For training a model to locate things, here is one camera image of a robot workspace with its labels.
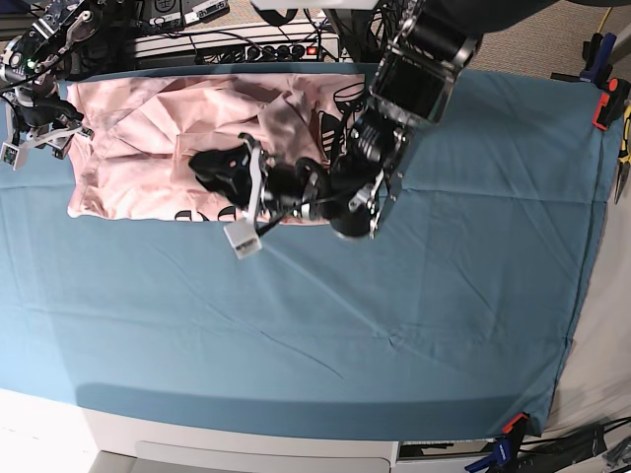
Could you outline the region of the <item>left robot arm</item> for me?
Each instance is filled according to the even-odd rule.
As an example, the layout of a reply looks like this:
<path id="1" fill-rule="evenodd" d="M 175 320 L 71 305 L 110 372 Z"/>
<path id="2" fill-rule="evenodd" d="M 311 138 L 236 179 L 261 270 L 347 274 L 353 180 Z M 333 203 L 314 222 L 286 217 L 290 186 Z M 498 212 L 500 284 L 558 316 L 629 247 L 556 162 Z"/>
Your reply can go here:
<path id="1" fill-rule="evenodd" d="M 485 34 L 509 28 L 545 8 L 543 1 L 415 1 L 390 39 L 369 89 L 348 107 L 364 111 L 351 126 L 340 123 L 330 167 L 310 158 L 293 165 L 271 161 L 259 142 L 196 154 L 197 181 L 246 212 L 229 224 L 229 236 L 259 238 L 287 217 L 325 220 L 341 237 L 373 235 L 386 209 L 380 189 L 395 199 L 392 181 L 408 134 L 438 123 L 460 72 Z"/>

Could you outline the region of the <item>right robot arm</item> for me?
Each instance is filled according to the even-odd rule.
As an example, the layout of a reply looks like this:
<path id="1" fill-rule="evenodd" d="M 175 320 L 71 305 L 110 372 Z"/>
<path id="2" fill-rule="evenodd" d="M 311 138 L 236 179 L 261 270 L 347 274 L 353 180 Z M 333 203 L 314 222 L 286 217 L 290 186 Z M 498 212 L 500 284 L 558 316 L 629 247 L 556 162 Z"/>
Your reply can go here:
<path id="1" fill-rule="evenodd" d="M 114 29 L 123 41 L 135 6 L 132 1 L 51 1 L 28 30 L 1 54 L 1 101 L 7 138 L 1 162 L 17 170 L 30 150 L 49 147 L 62 160 L 75 135 L 90 138 L 84 114 L 63 99 L 59 83 L 73 69 L 73 56 L 100 34 Z"/>

